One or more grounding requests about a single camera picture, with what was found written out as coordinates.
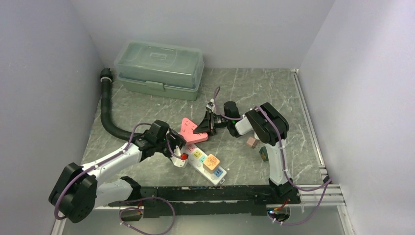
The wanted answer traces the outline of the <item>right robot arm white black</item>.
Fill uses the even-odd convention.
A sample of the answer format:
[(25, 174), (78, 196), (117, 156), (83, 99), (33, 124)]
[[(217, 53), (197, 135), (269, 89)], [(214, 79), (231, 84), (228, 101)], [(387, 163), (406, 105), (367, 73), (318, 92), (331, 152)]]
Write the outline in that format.
[(285, 140), (289, 131), (286, 118), (268, 102), (249, 110), (244, 115), (240, 115), (233, 101), (224, 103), (224, 115), (215, 114), (214, 107), (213, 102), (207, 105), (205, 116), (193, 130), (193, 134), (214, 135), (218, 128), (227, 128), (231, 136), (238, 138), (253, 131), (256, 139), (266, 148), (270, 166), (270, 198), (275, 203), (282, 203), (294, 189), (289, 183), (292, 178), (283, 158)]

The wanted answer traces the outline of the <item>pink triangular power strip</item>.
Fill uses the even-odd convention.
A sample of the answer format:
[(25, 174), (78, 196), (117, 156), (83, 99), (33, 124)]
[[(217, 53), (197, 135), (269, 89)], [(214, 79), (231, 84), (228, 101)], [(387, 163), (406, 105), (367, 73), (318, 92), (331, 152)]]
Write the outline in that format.
[(198, 133), (194, 134), (193, 131), (196, 129), (197, 125), (192, 122), (188, 118), (182, 119), (182, 124), (180, 128), (180, 135), (183, 136), (183, 138), (186, 140), (186, 144), (196, 144), (199, 142), (204, 142), (208, 140), (208, 134), (207, 133)]

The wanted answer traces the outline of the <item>white multicolour power strip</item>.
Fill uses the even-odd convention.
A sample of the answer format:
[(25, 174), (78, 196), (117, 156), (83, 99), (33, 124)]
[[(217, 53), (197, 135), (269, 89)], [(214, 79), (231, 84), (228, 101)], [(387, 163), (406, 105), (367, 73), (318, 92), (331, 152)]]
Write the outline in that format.
[(206, 154), (194, 144), (181, 149), (187, 154), (188, 164), (204, 176), (211, 184), (217, 186), (225, 182), (227, 171), (220, 166), (220, 160), (212, 154)]

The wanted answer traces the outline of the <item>tan cube plug adapter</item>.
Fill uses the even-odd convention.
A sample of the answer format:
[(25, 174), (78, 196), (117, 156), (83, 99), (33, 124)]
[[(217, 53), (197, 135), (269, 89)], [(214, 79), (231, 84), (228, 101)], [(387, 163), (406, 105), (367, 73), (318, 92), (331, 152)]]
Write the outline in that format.
[(213, 173), (220, 165), (220, 160), (212, 154), (209, 154), (203, 161), (203, 169)]

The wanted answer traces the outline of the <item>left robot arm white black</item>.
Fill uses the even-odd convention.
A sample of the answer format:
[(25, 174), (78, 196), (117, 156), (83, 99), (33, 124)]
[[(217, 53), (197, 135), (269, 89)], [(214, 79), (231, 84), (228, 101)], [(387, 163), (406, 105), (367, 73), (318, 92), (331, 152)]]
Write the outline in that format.
[(155, 153), (180, 159), (175, 151), (186, 143), (166, 122), (156, 120), (143, 133), (132, 131), (127, 142), (116, 151), (84, 165), (66, 165), (48, 198), (54, 206), (55, 218), (78, 223), (104, 204), (114, 201), (124, 201), (129, 206), (137, 204), (141, 197), (137, 182), (129, 177), (111, 183), (107, 180)]

